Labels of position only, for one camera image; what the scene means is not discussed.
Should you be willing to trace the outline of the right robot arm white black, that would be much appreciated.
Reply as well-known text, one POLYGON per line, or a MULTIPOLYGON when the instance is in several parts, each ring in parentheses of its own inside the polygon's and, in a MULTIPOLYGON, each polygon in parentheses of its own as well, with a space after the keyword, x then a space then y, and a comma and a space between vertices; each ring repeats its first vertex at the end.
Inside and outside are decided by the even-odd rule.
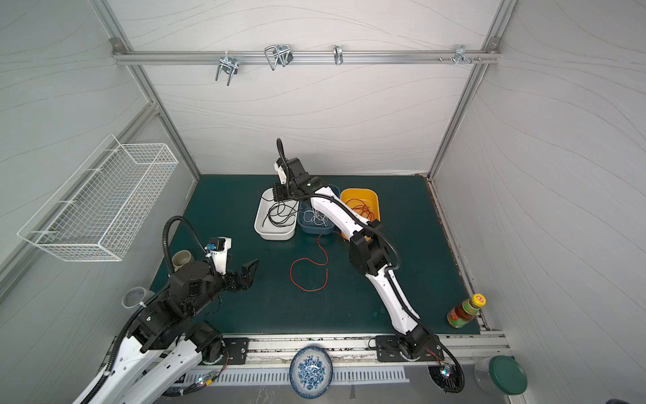
POLYGON ((384 304, 403 358, 416 360, 430 349, 442 358, 439 338, 422 322, 395 277, 401 264, 400 254, 381 232, 381 223, 358 215, 321 178, 309 174, 298 158, 288 159, 280 153, 274 169, 279 175, 279 182, 274 184, 278 200, 309 203, 346 236, 349 260, 372 284, 384 304))

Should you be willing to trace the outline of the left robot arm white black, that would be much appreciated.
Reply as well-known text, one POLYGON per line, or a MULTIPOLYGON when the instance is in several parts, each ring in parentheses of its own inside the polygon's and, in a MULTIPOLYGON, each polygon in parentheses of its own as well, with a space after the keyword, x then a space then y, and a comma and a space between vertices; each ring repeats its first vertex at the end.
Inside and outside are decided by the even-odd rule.
POLYGON ((259 266, 257 259, 240 271, 227 269, 229 237, 214 237, 201 246, 202 261, 177 269, 170 254, 169 232, 180 222, 191 237, 197 234, 181 215, 167 220, 161 245, 168 281, 136 311, 117 335, 104 367, 77 397, 78 403, 153 403, 159 397, 181 397, 211 385, 223 373, 211 370, 173 390, 173 384, 200 364, 227 367, 237 346, 207 321, 196 317, 224 291, 247 291, 259 266))

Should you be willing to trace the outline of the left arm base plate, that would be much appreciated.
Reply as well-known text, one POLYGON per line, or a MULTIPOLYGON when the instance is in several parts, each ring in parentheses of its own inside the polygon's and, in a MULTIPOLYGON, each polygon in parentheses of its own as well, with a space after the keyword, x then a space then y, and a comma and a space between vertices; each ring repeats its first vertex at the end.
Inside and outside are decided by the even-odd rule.
POLYGON ((249 342, 248 338, 223 338, 212 343, 203 354, 201 365, 244 365, 249 342))

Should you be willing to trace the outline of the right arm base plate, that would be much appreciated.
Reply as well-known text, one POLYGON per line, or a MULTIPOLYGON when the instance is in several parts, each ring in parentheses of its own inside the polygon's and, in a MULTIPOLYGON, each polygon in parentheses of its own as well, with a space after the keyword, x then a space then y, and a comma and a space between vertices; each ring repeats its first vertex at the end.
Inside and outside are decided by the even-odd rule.
POLYGON ((437 336, 432 335, 424 347, 412 356, 404 353, 402 344, 395 335, 377 335, 368 340, 368 348, 374 350, 380 363, 394 362, 444 362, 444 352, 437 336))

